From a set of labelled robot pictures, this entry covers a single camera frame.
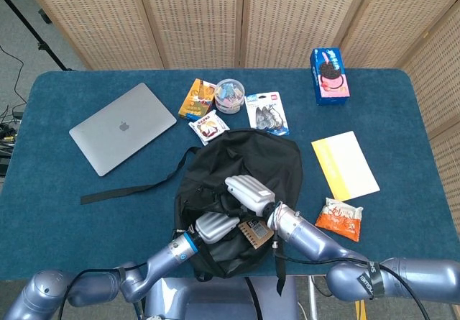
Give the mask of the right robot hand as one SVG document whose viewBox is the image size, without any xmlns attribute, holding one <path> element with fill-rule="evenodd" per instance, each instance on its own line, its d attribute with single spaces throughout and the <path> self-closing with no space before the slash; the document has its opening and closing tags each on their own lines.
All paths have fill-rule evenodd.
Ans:
<svg viewBox="0 0 460 320">
<path fill-rule="evenodd" d="M 275 207 L 275 193 L 250 175 L 234 175 L 225 179 L 227 191 L 242 206 L 259 217 L 268 217 Z"/>
</svg>

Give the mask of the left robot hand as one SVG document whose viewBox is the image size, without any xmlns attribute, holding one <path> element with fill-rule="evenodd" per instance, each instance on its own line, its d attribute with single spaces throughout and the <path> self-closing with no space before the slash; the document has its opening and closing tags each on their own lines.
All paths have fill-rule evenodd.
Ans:
<svg viewBox="0 0 460 320">
<path fill-rule="evenodd" d="M 234 229 L 239 222 L 239 217 L 206 212 L 195 221 L 195 230 L 206 244 L 214 244 Z"/>
</svg>

